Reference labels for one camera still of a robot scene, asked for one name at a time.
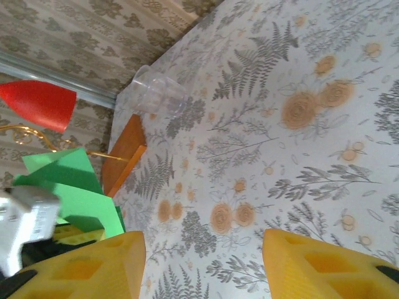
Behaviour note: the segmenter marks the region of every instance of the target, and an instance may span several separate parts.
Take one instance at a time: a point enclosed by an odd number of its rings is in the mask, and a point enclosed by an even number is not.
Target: wall
[[[0,83],[14,80],[18,79],[0,73]],[[107,151],[112,115],[113,110],[111,109],[78,100],[69,126],[65,133],[61,134],[43,129],[22,119],[0,99],[0,126],[17,125],[21,123],[41,130],[55,145],[62,137],[63,139],[69,139],[75,144],[84,146],[87,150],[92,151]],[[32,142],[29,144],[19,145],[13,140],[13,131],[0,131],[0,187],[9,186],[12,178],[16,174],[27,173],[22,163],[23,156],[48,152],[49,150],[45,144],[41,143],[39,139],[34,136]],[[90,161],[97,176],[100,178],[103,159],[99,157],[90,157]]]
[[[0,0],[0,50],[119,91],[221,0]]]

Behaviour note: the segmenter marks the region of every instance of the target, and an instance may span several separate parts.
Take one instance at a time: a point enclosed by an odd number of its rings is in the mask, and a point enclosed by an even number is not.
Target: metal rod
[[[32,135],[38,137],[39,139],[42,139],[44,141],[44,143],[47,145],[47,147],[50,150],[52,150],[53,152],[63,150],[63,149],[59,149],[56,146],[54,146],[52,144],[52,142],[46,137],[46,135],[43,134],[43,132],[40,132],[40,131],[35,130],[35,129],[32,129],[32,128],[28,127],[28,126],[24,126],[24,125],[0,126],[0,131],[7,131],[7,130],[14,130],[14,134],[13,134],[12,138],[13,138],[13,140],[16,143],[19,143],[20,145],[24,145],[24,144],[28,144],[28,143],[32,142],[32,138],[30,137],[30,135],[28,135],[28,134],[32,134]],[[23,140],[21,141],[21,136],[18,135],[18,134],[23,134],[22,137],[29,136],[29,139],[27,141],[23,141]],[[61,142],[64,142],[65,144],[68,143],[68,144],[72,145],[72,148],[74,147],[73,146],[74,143],[71,142],[70,140],[61,139],[59,141],[59,144]],[[110,158],[110,159],[116,159],[116,160],[119,160],[119,161],[127,161],[126,159],[123,159],[121,157],[112,156],[110,154],[101,153],[99,151],[86,151],[86,153],[94,155],[94,156],[100,156],[100,157],[105,157],[105,158]]]

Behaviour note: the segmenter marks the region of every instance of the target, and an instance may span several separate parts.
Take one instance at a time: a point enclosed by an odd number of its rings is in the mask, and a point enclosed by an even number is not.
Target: yellow foam
[[[375,267],[390,263],[279,229],[264,234],[273,299],[397,299],[399,285]]]
[[[92,232],[84,232],[82,234],[71,235],[58,240],[59,243],[67,245],[77,245],[90,241],[101,241],[105,239],[105,230],[93,230]]]
[[[83,234],[83,232],[78,229],[77,227],[74,227],[72,224],[69,225],[61,225],[61,226],[56,226],[54,229],[54,234],[52,236],[53,240],[59,240],[62,238],[70,237],[72,235],[79,235]]]
[[[126,232],[22,269],[38,274],[9,298],[137,299],[144,264],[143,233]]]

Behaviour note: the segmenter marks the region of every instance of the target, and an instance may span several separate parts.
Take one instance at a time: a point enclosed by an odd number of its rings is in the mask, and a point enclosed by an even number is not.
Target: black component
[[[18,291],[25,283],[37,274],[36,270],[20,272],[0,281],[0,299],[6,299]]]
[[[399,270],[387,266],[376,266],[376,268],[394,282],[399,283]]]
[[[57,243],[52,239],[24,244],[22,247],[22,266],[27,267],[42,260],[64,254],[74,249],[95,243],[95,240],[78,244],[67,245]]]

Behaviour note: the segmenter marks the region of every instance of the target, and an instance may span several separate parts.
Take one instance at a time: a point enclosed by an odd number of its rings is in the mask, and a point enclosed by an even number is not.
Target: green cardboard
[[[23,156],[22,160],[25,164],[26,169],[29,173],[33,173],[40,169],[43,166],[46,166],[58,159],[61,159],[68,154],[73,153],[74,151],[79,150],[78,148],[67,149],[65,151],[56,151],[53,153],[44,153],[44,154],[32,154],[30,156]]]
[[[125,221],[123,221],[122,210],[121,210],[120,207],[118,207],[118,206],[115,207],[115,208],[116,208],[116,210],[117,210],[120,223],[121,223],[121,225],[122,225],[122,227],[123,227],[123,232],[126,232]]]
[[[33,176],[104,195],[83,148],[23,157]]]
[[[39,186],[60,198],[60,217],[84,232],[105,229],[106,238],[124,233],[112,199],[79,187],[38,178],[37,172],[19,176],[14,185]]]

